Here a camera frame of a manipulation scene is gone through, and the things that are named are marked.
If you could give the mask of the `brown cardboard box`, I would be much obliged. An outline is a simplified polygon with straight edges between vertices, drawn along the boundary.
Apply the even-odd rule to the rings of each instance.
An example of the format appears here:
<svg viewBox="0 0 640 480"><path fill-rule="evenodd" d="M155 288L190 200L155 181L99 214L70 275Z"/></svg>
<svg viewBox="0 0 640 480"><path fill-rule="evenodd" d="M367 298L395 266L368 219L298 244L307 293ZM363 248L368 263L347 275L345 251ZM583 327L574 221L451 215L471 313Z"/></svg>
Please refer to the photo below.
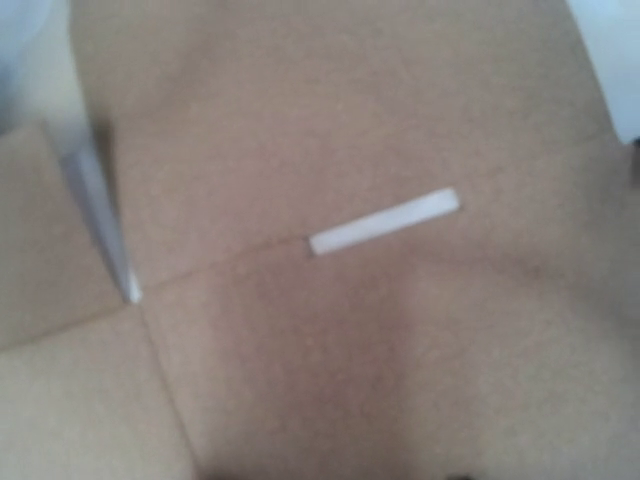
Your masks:
<svg viewBox="0 0 640 480"><path fill-rule="evenodd" d="M61 1L126 304L1 141L5 479L635 479L639 188L564 1Z"/></svg>

